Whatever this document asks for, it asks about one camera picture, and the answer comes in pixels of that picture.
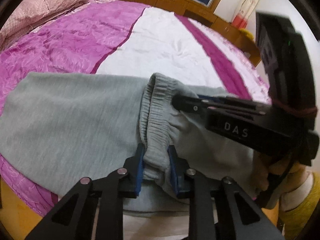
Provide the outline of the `person's right hand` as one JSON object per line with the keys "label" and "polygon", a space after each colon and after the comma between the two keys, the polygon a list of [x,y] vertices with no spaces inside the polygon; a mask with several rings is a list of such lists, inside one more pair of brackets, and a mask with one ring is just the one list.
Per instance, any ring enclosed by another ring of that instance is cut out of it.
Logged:
{"label": "person's right hand", "polygon": [[[252,184],[255,189],[266,191],[269,186],[267,179],[268,175],[273,174],[281,176],[289,166],[289,162],[289,160],[281,160],[270,165],[270,161],[267,159],[266,155],[261,155],[255,151],[253,155],[252,170]],[[308,176],[309,172],[306,170],[306,166],[299,162],[295,162],[286,176],[285,184],[281,192],[289,193],[298,189],[304,184]]]}

